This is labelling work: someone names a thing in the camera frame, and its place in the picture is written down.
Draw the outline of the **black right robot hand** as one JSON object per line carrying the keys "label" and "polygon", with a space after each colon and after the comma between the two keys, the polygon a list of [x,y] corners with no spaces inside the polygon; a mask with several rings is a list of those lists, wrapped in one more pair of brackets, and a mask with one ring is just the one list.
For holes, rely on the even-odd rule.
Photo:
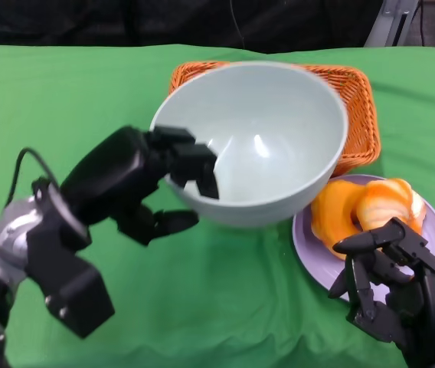
{"label": "black right robot hand", "polygon": [[348,295],[347,321],[394,343],[409,367],[435,367],[435,255],[399,218],[333,247],[345,267],[329,289]]}

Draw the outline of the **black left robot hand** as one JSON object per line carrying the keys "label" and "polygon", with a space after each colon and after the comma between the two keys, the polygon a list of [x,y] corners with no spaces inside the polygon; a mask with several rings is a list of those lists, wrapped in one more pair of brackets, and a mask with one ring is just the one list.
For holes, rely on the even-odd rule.
{"label": "black left robot hand", "polygon": [[198,224],[193,210],[153,212],[144,199],[170,177],[179,188],[195,182],[199,193],[218,199],[216,155],[180,127],[142,131],[125,126],[92,149],[61,184],[61,195],[85,226],[112,219],[119,232],[148,245]]}

